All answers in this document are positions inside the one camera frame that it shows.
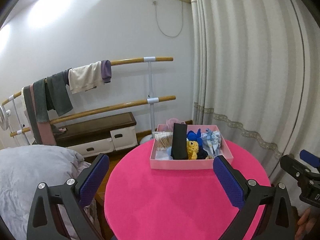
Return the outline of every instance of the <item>pink round table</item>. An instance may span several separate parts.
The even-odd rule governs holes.
[[[246,179],[270,186],[261,164],[227,141],[232,167]],[[153,141],[129,152],[114,168],[106,187],[104,212],[118,240],[216,240],[238,212],[213,170],[150,168]],[[260,206],[244,239],[251,239],[263,212]]]

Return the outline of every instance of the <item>pink box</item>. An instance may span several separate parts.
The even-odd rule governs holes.
[[[165,124],[158,125],[158,132],[165,131],[167,126]],[[187,131],[194,131],[195,133],[198,129],[201,129],[201,132],[205,132],[207,128],[211,131],[219,131],[216,125],[188,125]],[[229,150],[228,145],[226,144],[223,136],[221,143],[222,155],[227,159],[231,164],[233,156]],[[152,152],[150,156],[150,166],[152,169],[159,170],[208,170],[212,169],[213,159],[209,160],[156,160],[156,140],[153,143]]]

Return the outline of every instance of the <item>white bedding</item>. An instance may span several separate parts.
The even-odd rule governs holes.
[[[0,151],[0,216],[16,240],[26,240],[29,211],[38,184],[64,184],[89,166],[79,153],[58,146],[30,145]],[[78,239],[63,206],[60,212],[70,236]]]

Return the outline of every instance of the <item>yellow crocheted toy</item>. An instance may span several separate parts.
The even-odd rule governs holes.
[[[196,160],[199,151],[199,145],[196,141],[187,141],[187,152],[189,160]]]

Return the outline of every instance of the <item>fan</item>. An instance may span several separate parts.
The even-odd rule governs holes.
[[[9,128],[9,119],[10,110],[6,111],[3,105],[0,105],[0,126],[2,130],[7,130]]]

